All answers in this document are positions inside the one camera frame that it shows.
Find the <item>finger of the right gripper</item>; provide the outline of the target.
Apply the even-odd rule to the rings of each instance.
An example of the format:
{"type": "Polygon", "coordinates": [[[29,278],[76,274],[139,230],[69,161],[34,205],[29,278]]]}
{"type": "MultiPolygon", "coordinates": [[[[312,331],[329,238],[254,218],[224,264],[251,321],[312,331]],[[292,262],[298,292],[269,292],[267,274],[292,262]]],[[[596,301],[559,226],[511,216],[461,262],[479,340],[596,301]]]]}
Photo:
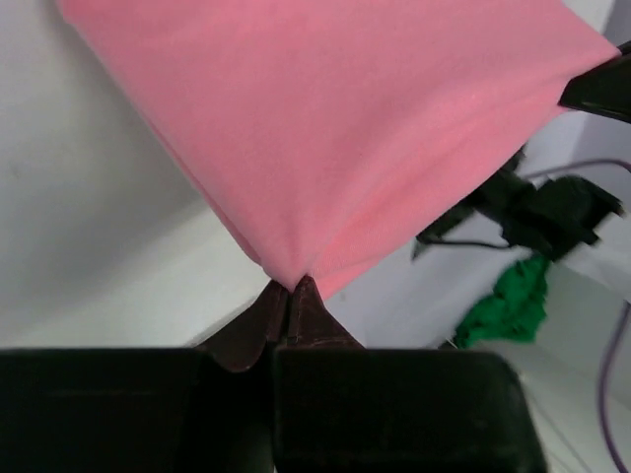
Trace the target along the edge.
{"type": "Polygon", "coordinates": [[[565,108],[629,121],[631,117],[630,42],[618,46],[620,55],[572,79],[559,104],[565,108]]]}

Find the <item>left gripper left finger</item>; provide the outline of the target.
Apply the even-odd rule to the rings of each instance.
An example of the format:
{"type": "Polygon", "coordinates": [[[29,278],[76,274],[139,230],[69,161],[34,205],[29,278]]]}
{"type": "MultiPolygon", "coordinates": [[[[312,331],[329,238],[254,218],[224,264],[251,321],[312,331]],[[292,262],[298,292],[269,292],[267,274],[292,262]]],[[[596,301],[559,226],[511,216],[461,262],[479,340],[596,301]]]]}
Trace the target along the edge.
{"type": "Polygon", "coordinates": [[[191,347],[5,349],[5,472],[270,472],[265,372],[287,292],[268,284],[191,347]]]}

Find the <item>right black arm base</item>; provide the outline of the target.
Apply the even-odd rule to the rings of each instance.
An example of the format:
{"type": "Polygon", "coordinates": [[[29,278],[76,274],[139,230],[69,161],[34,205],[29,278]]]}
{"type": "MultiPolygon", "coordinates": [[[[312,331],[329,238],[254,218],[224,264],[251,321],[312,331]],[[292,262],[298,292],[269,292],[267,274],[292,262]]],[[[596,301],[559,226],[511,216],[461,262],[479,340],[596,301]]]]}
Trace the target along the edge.
{"type": "Polygon", "coordinates": [[[431,246],[493,250],[521,247],[558,262],[582,244],[596,245],[596,228],[610,215],[625,214],[620,199],[572,171],[601,166],[629,171],[628,162],[591,159],[519,176],[517,170],[525,157],[524,151],[518,150],[491,177],[419,233],[411,259],[416,260],[431,246]],[[502,244],[445,239],[449,231],[475,213],[499,225],[502,244]]]}

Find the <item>pink t shirt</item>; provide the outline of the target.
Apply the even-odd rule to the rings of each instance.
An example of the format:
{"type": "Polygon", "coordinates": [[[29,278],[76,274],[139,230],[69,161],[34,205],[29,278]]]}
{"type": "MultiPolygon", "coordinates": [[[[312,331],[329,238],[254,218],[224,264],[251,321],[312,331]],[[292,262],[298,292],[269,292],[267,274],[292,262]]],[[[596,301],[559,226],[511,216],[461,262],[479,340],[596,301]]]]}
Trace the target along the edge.
{"type": "Polygon", "coordinates": [[[618,49],[559,1],[62,1],[245,253],[332,296],[618,49]]]}

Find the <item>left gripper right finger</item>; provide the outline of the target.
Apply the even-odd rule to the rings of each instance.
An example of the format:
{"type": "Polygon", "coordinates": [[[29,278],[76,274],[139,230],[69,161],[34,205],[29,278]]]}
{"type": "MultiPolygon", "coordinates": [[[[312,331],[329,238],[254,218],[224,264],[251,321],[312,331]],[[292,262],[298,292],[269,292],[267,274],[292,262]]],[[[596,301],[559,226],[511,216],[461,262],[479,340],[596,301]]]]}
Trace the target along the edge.
{"type": "Polygon", "coordinates": [[[280,472],[543,472],[517,373],[500,356],[367,349],[304,278],[271,359],[280,472]]]}

